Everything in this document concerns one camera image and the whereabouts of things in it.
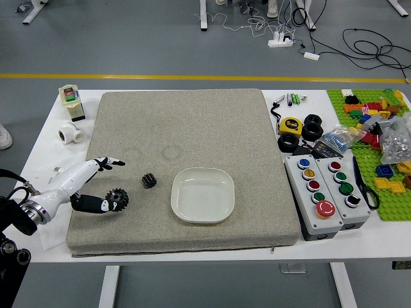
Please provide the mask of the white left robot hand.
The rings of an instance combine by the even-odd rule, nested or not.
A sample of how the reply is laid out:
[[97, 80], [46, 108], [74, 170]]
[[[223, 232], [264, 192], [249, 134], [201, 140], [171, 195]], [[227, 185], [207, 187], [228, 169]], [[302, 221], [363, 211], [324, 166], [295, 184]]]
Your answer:
[[124, 166], [125, 163], [112, 157], [98, 157], [79, 162], [67, 168], [51, 181], [45, 191], [32, 200], [48, 214], [50, 221], [61, 204], [70, 202], [70, 197], [79, 191], [98, 171], [111, 170], [113, 166]]

